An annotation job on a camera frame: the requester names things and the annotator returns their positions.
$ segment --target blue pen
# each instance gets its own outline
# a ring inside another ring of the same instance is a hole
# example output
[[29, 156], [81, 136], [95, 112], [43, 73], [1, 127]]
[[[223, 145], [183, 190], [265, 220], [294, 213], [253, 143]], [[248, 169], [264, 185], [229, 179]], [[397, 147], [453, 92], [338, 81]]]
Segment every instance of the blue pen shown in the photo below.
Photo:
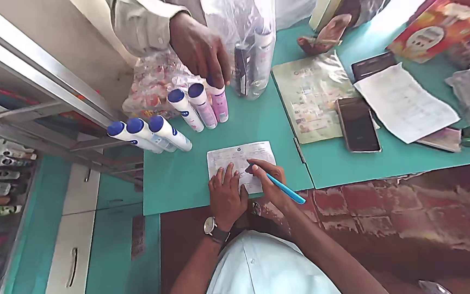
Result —
[[269, 173], [266, 173], [266, 176], [268, 176], [268, 178], [273, 182], [273, 184], [275, 184], [277, 187], [279, 187], [280, 190], [282, 190], [282, 192], [286, 193], [286, 195], [288, 195], [291, 199], [293, 199], [293, 201], [295, 201], [298, 204], [304, 204], [305, 203], [304, 198], [300, 197], [300, 195], [293, 192], [293, 190], [291, 190], [286, 185], [279, 182], [276, 178], [272, 177]]

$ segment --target metal shelf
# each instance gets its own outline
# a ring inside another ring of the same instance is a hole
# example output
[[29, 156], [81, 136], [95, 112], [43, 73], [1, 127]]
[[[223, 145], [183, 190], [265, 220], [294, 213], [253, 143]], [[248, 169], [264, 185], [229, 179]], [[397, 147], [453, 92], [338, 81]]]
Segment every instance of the metal shelf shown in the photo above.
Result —
[[106, 129], [124, 114], [112, 109], [90, 86], [0, 15], [0, 68], [40, 90], [51, 101], [9, 110], [0, 106], [0, 138], [63, 157], [93, 170], [142, 185], [137, 178], [142, 157], [114, 161], [98, 149], [127, 145], [111, 137], [78, 142], [36, 122], [36, 119], [75, 111]]

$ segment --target floor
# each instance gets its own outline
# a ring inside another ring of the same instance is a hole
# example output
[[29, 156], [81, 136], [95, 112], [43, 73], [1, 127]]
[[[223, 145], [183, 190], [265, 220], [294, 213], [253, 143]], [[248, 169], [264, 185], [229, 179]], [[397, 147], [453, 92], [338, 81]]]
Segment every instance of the floor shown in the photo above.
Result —
[[[301, 206], [306, 215], [390, 293], [424, 293], [418, 280], [437, 281], [454, 294], [470, 293], [470, 165], [299, 193], [308, 200]], [[288, 230], [273, 205], [256, 203], [254, 213]], [[161, 215], [163, 294], [209, 216], [208, 207]]]

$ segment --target drawer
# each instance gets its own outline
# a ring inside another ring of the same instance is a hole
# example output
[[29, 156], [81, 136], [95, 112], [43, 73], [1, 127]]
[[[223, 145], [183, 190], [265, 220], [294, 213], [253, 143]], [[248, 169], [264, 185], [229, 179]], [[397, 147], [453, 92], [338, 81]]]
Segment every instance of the drawer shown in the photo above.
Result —
[[142, 202], [143, 193], [135, 191], [134, 184], [106, 174], [101, 175], [97, 209], [119, 207]]
[[72, 164], [63, 215], [95, 210], [101, 173], [81, 164]]
[[62, 216], [46, 294], [83, 294], [95, 211]]

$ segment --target teal table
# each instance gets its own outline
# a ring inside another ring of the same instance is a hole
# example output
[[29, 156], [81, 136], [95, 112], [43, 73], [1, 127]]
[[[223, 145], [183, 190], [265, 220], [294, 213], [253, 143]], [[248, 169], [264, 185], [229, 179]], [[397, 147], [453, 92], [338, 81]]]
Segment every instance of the teal table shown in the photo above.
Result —
[[[383, 53], [384, 48], [404, 29], [404, 22], [417, 7], [417, 2], [393, 0], [371, 22], [345, 35], [337, 53], [350, 77], [353, 76], [351, 64]], [[313, 31], [306, 22], [279, 31], [273, 65], [305, 58], [296, 40], [300, 36], [312, 35]], [[444, 82], [457, 69], [444, 56], [425, 64], [401, 61], [427, 91], [451, 105], [462, 116], [457, 98]], [[334, 138], [301, 145], [303, 164], [273, 81], [253, 102], [236, 97], [230, 88], [227, 96], [230, 119], [215, 130], [194, 133], [182, 119], [170, 121], [193, 142], [190, 152], [160, 155], [145, 152], [144, 215], [208, 205], [206, 153], [250, 142], [271, 142], [277, 164], [284, 167], [288, 185], [296, 191], [470, 164], [470, 149], [447, 153], [418, 144], [405, 144], [384, 127], [379, 130], [380, 153], [350, 153], [343, 138]], [[462, 128], [467, 125], [461, 120], [453, 126]]]
[[[353, 77], [351, 64], [385, 52], [385, 47], [404, 30], [403, 22], [413, 13], [404, 7], [411, 3], [404, 2], [411, 1], [391, 1], [371, 22], [350, 31], [343, 38], [342, 45], [337, 47], [337, 54], [349, 77]], [[304, 58], [296, 38], [312, 34], [313, 31], [307, 25], [279, 31], [274, 63], [282, 64]], [[458, 69], [445, 56], [435, 57], [424, 64], [402, 59], [399, 61], [403, 62], [403, 67], [423, 88], [463, 116], [452, 88], [444, 82]], [[467, 125], [462, 119], [453, 126], [464, 128]], [[470, 148], [463, 148], [460, 153], [448, 153], [419, 144], [405, 144], [383, 126], [378, 130], [378, 135], [382, 145], [380, 153], [350, 153], [341, 137], [301, 145], [315, 188], [470, 164]]]
[[192, 141], [191, 151], [145, 152], [144, 215], [209, 205], [206, 153], [258, 141], [270, 142], [277, 164], [286, 171], [291, 189], [313, 188], [273, 80], [255, 101], [237, 97], [231, 87], [227, 88], [226, 95], [229, 119], [213, 130], [196, 133], [182, 118], [170, 120], [173, 127]]

